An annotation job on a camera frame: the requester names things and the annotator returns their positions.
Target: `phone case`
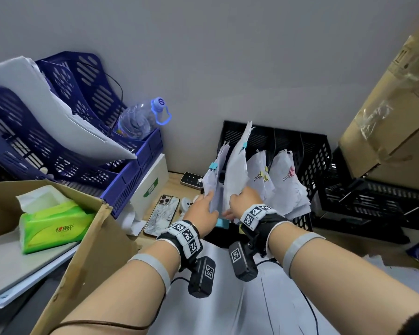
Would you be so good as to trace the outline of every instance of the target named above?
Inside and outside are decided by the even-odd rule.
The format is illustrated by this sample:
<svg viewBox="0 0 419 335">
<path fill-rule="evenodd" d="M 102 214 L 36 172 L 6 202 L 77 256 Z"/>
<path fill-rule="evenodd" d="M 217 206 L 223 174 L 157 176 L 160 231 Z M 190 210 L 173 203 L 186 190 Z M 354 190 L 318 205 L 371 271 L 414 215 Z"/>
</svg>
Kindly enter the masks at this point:
<svg viewBox="0 0 419 335">
<path fill-rule="evenodd" d="M 144 233 L 156 237 L 160 236 L 162 230 L 171 223 L 179 202 L 178 197 L 171 197 L 168 205 L 157 203 L 144 227 Z"/>
</svg>

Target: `cardboard box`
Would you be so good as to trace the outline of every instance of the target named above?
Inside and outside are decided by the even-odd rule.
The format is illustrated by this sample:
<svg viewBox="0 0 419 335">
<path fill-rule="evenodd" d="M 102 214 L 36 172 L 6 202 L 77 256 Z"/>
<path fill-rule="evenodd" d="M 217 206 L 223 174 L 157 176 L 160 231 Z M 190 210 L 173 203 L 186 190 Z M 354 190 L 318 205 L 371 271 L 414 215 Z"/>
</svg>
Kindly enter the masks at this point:
<svg viewBox="0 0 419 335">
<path fill-rule="evenodd" d="M 47 334 L 138 251 L 136 242 L 129 240 L 110 215 L 112 207 L 98 198 L 48 180 L 0 182 L 0 235 L 18 225 L 22 212 L 16 196 L 47 184 L 97 214 L 31 335 Z"/>
<path fill-rule="evenodd" d="M 339 146 L 353 177 L 419 189 L 419 80 L 413 87 L 400 87 L 400 72 L 419 57 L 419 29 L 408 38 L 385 74 L 342 135 Z M 382 99 L 392 111 L 376 121 L 365 138 L 359 127 L 364 112 Z"/>
<path fill-rule="evenodd" d="M 152 204 L 152 200 L 160 194 L 160 190 L 168 180 L 166 157 L 164 154 L 160 154 L 130 198 L 130 202 L 135 208 L 135 218 L 137 220 L 141 221 L 143 219 L 146 210 Z"/>
</svg>

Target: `green label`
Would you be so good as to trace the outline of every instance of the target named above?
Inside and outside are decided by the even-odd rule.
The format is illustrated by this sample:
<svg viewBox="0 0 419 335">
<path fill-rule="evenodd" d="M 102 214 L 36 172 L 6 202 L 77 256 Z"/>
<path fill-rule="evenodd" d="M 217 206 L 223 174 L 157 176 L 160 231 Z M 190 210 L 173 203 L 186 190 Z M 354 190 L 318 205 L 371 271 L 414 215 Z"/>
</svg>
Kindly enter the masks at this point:
<svg viewBox="0 0 419 335">
<path fill-rule="evenodd" d="M 149 189 L 144 193 L 143 197 L 148 197 L 151 192 L 155 189 L 158 185 L 158 178 L 155 179 L 154 183 L 149 187 Z"/>
</svg>

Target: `white wall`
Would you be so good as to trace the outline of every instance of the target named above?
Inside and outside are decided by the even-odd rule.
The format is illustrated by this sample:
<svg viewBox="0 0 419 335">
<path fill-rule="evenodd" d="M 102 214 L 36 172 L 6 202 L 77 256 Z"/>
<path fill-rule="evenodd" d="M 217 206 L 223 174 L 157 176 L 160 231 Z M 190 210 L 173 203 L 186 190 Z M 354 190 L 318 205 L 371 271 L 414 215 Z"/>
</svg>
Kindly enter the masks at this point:
<svg viewBox="0 0 419 335">
<path fill-rule="evenodd" d="M 0 61 L 98 54 L 126 104 L 168 102 L 169 169 L 204 174 L 225 119 L 334 145 L 418 16 L 419 0 L 0 0 Z"/>
</svg>

